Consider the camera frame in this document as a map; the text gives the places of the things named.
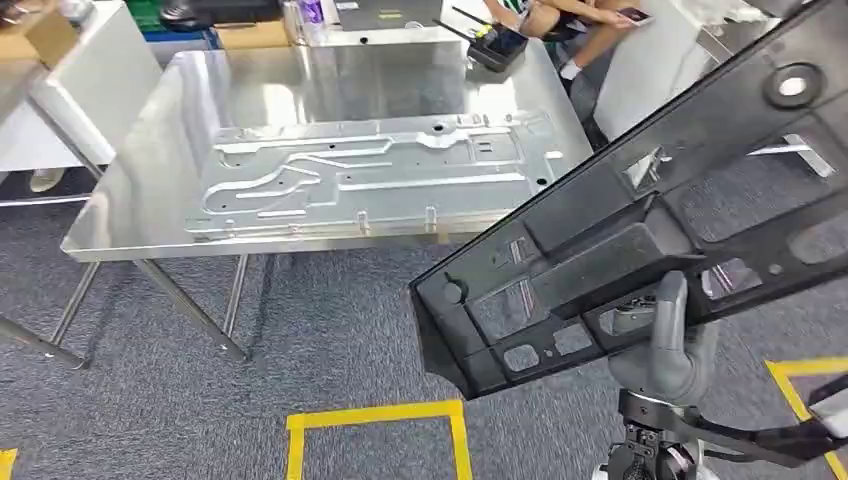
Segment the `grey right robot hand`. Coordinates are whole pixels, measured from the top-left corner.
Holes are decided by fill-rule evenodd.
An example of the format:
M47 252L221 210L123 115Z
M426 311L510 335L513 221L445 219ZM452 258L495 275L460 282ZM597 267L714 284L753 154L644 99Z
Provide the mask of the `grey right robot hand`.
M694 406L715 372L721 324L688 327L688 284L683 273L667 273L652 300L612 316L614 334L650 328L651 338L608 357L608 369L621 387L676 406Z

